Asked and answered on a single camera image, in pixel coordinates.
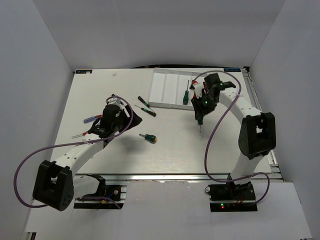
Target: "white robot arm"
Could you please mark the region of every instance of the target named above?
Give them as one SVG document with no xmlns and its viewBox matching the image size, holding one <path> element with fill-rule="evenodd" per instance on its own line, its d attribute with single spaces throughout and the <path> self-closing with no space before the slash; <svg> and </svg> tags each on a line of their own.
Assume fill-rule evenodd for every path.
<svg viewBox="0 0 320 240">
<path fill-rule="evenodd" d="M 222 82 L 218 73 L 209 74 L 204 81 L 193 81 L 190 87 L 194 91 L 191 103 L 199 125 L 203 124 L 205 115 L 214 111 L 217 103 L 228 108 L 238 97 L 230 111 L 241 124 L 238 139 L 240 155 L 228 176 L 227 187 L 216 194 L 232 198 L 252 188 L 248 176 L 254 173 L 262 158 L 276 147 L 275 117 L 270 112 L 263 113 L 256 109 L 243 96 L 237 96 L 236 86 L 230 81 Z"/>
<path fill-rule="evenodd" d="M 102 117 L 83 136 L 84 144 L 76 145 L 54 161 L 45 160 L 40 164 L 33 198 L 63 211 L 74 198 L 88 194 L 103 197 L 106 190 L 104 178 L 94 174 L 75 179 L 74 176 L 92 156 L 110 143 L 115 133 L 131 129 L 141 121 L 129 106 L 125 106 L 119 99 L 111 98 L 106 103 Z"/>
</svg>

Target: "green screwdriver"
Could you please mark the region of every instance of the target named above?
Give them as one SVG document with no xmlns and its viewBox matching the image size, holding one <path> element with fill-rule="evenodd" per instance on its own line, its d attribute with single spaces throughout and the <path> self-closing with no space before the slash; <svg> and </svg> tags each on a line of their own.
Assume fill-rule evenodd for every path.
<svg viewBox="0 0 320 240">
<path fill-rule="evenodd" d="M 156 117 L 156 116 L 157 116 L 157 114 L 156 114 L 154 111 L 149 111 L 148 109 L 145 109 L 145 108 L 143 108 L 143 107 L 139 107 L 139 106 L 137 106 L 137 105 L 135 105 L 135 106 L 138 107 L 138 108 L 140 108 L 142 111 L 146 112 L 147 114 L 150 114 L 150 115 L 153 116 L 153 117 Z"/>
<path fill-rule="evenodd" d="M 141 96 L 138 96 L 138 99 L 140 102 L 142 102 L 147 108 L 149 108 L 152 112 L 155 112 L 151 109 L 150 105 L 148 103 L 146 103 L 145 100 L 143 100 L 143 98 Z"/>
<path fill-rule="evenodd" d="M 184 97 L 183 97 L 183 105 L 188 105 L 189 102 L 189 91 L 188 91 L 188 87 L 189 87 L 189 80 L 188 80 L 188 84 L 186 85 L 186 91 L 184 92 Z"/>
<path fill-rule="evenodd" d="M 149 135 L 149 134 L 146 134 L 146 135 L 139 134 L 139 135 L 151 143 L 155 143 L 157 141 L 157 137 L 155 135 Z"/>
</svg>

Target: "purple cable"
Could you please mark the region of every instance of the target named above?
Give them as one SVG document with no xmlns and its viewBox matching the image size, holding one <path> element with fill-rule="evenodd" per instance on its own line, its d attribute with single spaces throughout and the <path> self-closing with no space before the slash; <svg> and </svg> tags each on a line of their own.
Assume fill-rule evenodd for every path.
<svg viewBox="0 0 320 240">
<path fill-rule="evenodd" d="M 106 196 L 83 196 L 81 198 L 82 200 L 106 200 L 112 202 L 118 209 L 121 209 L 121 207 L 111 198 Z"/>
<path fill-rule="evenodd" d="M 208 161 L 208 151 L 209 151 L 209 146 L 210 146 L 210 143 L 211 143 L 211 140 L 212 138 L 214 137 L 220 123 L 222 122 L 222 120 L 225 118 L 225 116 L 227 115 L 227 113 L 231 110 L 231 108 L 234 106 L 234 104 L 236 103 L 236 101 L 238 100 L 239 96 L 240 96 L 240 93 L 241 93 L 241 90 L 242 90 L 242 86 L 241 86 L 241 83 L 239 82 L 239 80 L 231 75 L 230 73 L 228 72 L 225 72 L 225 71 L 221 71 L 221 70 L 210 70 L 210 71 L 205 71 L 205 72 L 202 72 L 200 73 L 198 76 L 196 76 L 196 78 L 194 79 L 194 81 L 196 81 L 200 76 L 204 75 L 204 74 L 208 74 L 208 73 L 223 73 L 223 74 L 227 74 L 229 75 L 231 78 L 233 78 L 239 85 L 239 90 L 238 90 L 238 93 L 237 95 L 235 96 L 234 100 L 231 102 L 230 106 L 225 110 L 225 112 L 223 113 L 223 115 L 220 117 L 219 121 L 216 123 L 210 137 L 209 137 L 209 140 L 208 140 L 208 143 L 206 144 L 206 148 L 205 148 L 205 153 L 204 153 L 204 170 L 205 170 L 205 173 L 206 175 L 213 181 L 215 182 L 218 182 L 218 183 L 232 183 L 232 182 L 235 182 L 235 181 L 239 181 L 239 180 L 242 180 L 242 179 L 248 179 L 248 178 L 251 178 L 251 177 L 254 177 L 254 176 L 257 176 L 257 175 L 265 175 L 266 176 L 266 179 L 267 179 L 267 187 L 266 187 L 266 190 L 264 192 L 264 194 L 262 195 L 262 197 L 257 200 L 255 202 L 255 204 L 259 203 L 262 201 L 262 199 L 265 198 L 265 196 L 267 195 L 268 191 L 269 191 L 269 187 L 270 187 L 270 178 L 269 176 L 264 173 L 264 172 L 257 172 L 257 173 L 254 173 L 252 176 L 242 176 L 242 177 L 238 177 L 238 178 L 235 178 L 235 179 L 230 179 L 230 180 L 219 180 L 219 179 L 215 179 L 213 178 L 209 171 L 208 171 L 208 166 L 207 166 L 207 161 Z"/>
<path fill-rule="evenodd" d="M 92 143 L 96 143 L 96 142 L 100 142 L 100 141 L 106 141 L 106 140 L 110 140 L 110 139 L 114 139 L 118 136 L 120 136 L 121 134 L 123 134 L 131 125 L 133 119 L 134 119 L 134 111 L 132 109 L 132 107 L 130 106 L 130 104 L 125 100 L 123 99 L 122 97 L 120 96 L 110 96 L 108 97 L 105 101 L 108 101 L 109 99 L 113 99 L 113 98 L 116 98 L 116 99 L 121 99 L 122 101 L 124 101 L 128 107 L 130 108 L 130 111 L 131 111 L 131 118 L 130 118 L 130 121 L 128 123 L 128 125 L 123 129 L 122 132 L 119 132 L 117 135 L 114 135 L 114 136 L 109 136 L 109 137 L 106 137 L 106 138 L 101 138 L 101 139 L 96 139 L 96 140 L 89 140 L 89 141 L 77 141 L 77 142 L 71 142 L 71 143 L 64 143 L 64 144 L 58 144 L 58 145 L 52 145 L 52 146 L 46 146 L 46 147 L 43 147 L 43 148 L 40 148 L 32 153 L 30 153 L 28 156 L 26 156 L 22 162 L 19 164 L 19 166 L 16 168 L 15 170 L 15 173 L 14 173 L 14 177 L 13 177 L 13 189 L 14 189 L 14 193 L 15 193 L 15 196 L 16 198 L 19 200 L 20 203 L 22 203 L 24 206 L 28 207 L 28 208 L 31 208 L 31 209 L 38 209 L 38 208 L 43 208 L 43 207 L 46 207 L 47 205 L 43 204 L 43 205 L 31 205 L 31 204 L 28 204 L 26 203 L 20 196 L 19 192 L 18 192 L 18 187 L 17 187 L 17 178 L 18 178 L 18 173 L 21 169 L 21 167 L 23 166 L 23 164 L 30 158 L 32 157 L 33 155 L 39 153 L 39 152 L 42 152 L 44 150 L 48 150 L 48 149 L 54 149 L 54 148 L 61 148 L 61 147 L 67 147 L 67 146 L 73 146 L 73 145 L 83 145 L 85 143 L 88 143 L 88 144 L 92 144 Z"/>
</svg>

